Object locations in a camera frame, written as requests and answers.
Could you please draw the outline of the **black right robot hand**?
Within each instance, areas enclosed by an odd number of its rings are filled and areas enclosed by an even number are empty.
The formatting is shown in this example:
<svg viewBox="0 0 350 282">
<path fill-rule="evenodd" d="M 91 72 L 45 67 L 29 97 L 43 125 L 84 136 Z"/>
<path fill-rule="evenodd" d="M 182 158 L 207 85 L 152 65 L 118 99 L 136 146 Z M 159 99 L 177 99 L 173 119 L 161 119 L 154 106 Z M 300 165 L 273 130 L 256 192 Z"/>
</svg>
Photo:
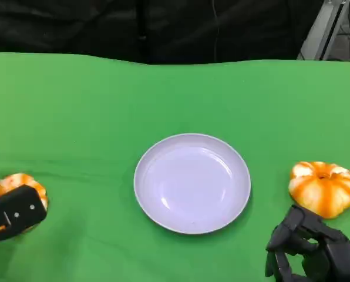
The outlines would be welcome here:
<svg viewBox="0 0 350 282">
<path fill-rule="evenodd" d="M 293 204 L 266 246 L 265 276 L 276 281 L 350 281 L 350 240 Z"/>
</svg>

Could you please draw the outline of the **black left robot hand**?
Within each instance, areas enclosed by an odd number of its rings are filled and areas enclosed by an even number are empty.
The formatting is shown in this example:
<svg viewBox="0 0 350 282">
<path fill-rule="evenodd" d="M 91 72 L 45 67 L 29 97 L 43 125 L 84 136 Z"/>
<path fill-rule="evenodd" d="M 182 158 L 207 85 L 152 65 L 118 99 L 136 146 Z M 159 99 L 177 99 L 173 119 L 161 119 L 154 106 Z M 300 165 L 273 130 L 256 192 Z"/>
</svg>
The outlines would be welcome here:
<svg viewBox="0 0 350 282">
<path fill-rule="evenodd" d="M 15 173 L 0 179 L 0 241 L 37 226 L 48 207 L 46 189 L 32 176 Z"/>
</svg>

